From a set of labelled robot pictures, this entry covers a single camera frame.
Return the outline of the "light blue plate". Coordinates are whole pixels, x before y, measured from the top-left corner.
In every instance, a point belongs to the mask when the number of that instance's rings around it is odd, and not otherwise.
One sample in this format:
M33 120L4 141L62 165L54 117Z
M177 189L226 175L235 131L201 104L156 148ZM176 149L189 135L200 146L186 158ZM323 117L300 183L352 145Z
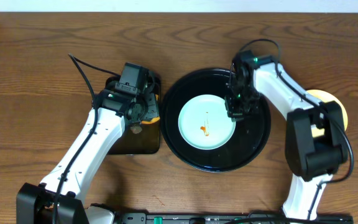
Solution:
M189 145L208 151L217 149L230 140L236 122L227 115L223 98L200 95L190 99L182 107L178 128Z

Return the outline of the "yellow plate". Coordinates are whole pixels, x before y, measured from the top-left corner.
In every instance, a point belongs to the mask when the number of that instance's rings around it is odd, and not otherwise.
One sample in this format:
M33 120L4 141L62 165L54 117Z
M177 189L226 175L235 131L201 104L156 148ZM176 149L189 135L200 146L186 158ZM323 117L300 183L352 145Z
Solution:
M344 123L344 130L347 129L348 126L348 115L347 115L347 111L344 107L344 105L332 94L323 91L323 90L307 90L307 92L316 97L319 98L321 101L323 102L330 102L330 101L335 101L342 110L342 117L343 117L343 123ZM324 134L324 129L318 129L315 125L311 126L311 132L313 137L320 137Z

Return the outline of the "orange green sponge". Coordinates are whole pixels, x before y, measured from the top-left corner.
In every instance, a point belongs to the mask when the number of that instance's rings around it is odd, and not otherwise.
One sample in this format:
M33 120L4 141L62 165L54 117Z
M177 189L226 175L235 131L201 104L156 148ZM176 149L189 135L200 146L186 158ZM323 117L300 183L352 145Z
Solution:
M147 112L142 118L142 124L153 124L160 120L159 115L159 95L149 96L147 98Z

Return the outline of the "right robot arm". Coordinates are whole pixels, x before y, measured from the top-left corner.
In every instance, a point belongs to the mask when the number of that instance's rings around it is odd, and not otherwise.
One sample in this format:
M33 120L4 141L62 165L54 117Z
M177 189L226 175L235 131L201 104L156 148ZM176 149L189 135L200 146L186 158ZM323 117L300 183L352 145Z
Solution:
M232 93L225 105L232 120L259 113L262 98L285 118L285 158L293 177L282 210L287 218L317 220L323 190L335 183L339 166L352 159L341 106L309 94L274 56L256 57L250 50L233 58L227 87Z

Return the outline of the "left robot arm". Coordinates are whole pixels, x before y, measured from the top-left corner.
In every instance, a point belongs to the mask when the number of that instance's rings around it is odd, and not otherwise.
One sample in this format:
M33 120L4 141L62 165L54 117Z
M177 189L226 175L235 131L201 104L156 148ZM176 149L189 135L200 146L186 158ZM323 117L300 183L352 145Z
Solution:
M113 223L100 204L83 206L91 182L129 126L155 123L159 88L105 88L93 98L86 123L58 165L39 185L25 183L16 197L17 223Z

